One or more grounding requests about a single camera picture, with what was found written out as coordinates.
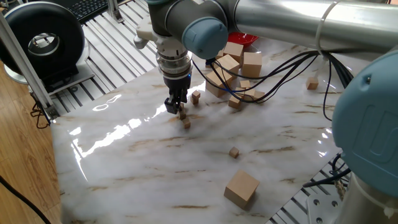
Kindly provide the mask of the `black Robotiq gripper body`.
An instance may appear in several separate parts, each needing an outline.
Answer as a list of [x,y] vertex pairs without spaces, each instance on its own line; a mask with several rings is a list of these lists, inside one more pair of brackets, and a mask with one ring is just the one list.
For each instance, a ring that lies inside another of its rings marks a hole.
[[190,88],[192,76],[190,74],[180,77],[166,77],[163,76],[164,83],[169,88],[169,93],[174,93],[177,90],[187,90]]

